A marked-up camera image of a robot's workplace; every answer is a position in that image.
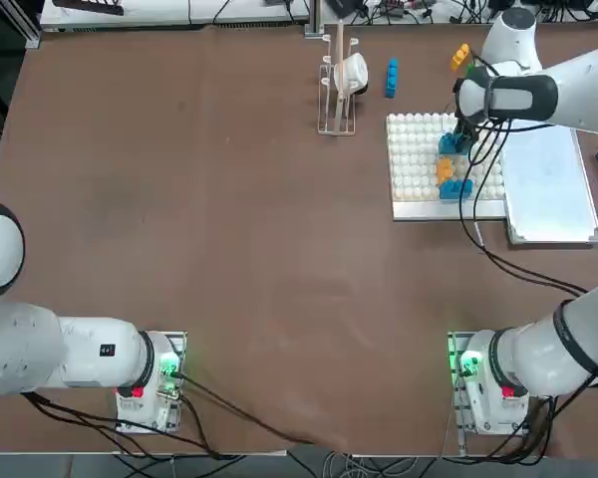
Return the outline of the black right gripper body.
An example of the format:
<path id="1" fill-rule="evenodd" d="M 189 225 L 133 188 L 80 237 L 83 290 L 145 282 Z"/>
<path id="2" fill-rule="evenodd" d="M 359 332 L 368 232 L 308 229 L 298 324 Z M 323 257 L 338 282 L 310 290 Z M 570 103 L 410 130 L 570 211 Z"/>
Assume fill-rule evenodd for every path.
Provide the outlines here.
<path id="1" fill-rule="evenodd" d="M 473 145 L 478 140 L 478 132 L 475 126 L 462 115 L 456 115 L 456 125 L 454 127 L 455 145 Z"/>

